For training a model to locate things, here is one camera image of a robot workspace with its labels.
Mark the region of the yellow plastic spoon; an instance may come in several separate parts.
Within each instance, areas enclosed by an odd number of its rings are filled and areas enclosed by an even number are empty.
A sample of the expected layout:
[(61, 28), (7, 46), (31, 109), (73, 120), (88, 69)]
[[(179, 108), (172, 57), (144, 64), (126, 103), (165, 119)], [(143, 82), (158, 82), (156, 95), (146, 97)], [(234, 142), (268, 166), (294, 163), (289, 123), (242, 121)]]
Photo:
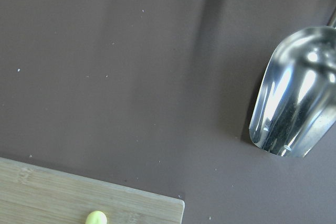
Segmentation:
[(93, 211), (87, 215), (85, 224), (107, 224), (107, 216), (102, 211)]

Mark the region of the metal scoop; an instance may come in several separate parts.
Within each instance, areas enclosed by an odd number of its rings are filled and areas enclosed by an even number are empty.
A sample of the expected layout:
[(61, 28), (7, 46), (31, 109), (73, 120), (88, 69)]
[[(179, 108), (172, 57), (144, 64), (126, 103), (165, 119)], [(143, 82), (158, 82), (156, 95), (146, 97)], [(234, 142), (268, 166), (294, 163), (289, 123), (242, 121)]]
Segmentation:
[(286, 157), (305, 157), (335, 123), (335, 16), (276, 47), (249, 124), (251, 141)]

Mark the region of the bamboo cutting board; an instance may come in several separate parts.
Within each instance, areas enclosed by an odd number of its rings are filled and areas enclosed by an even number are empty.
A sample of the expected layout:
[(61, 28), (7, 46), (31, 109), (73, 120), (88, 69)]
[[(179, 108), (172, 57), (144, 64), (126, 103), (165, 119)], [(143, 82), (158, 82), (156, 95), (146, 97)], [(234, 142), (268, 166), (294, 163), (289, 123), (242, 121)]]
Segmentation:
[(1, 158), (1, 223), (181, 223), (183, 200)]

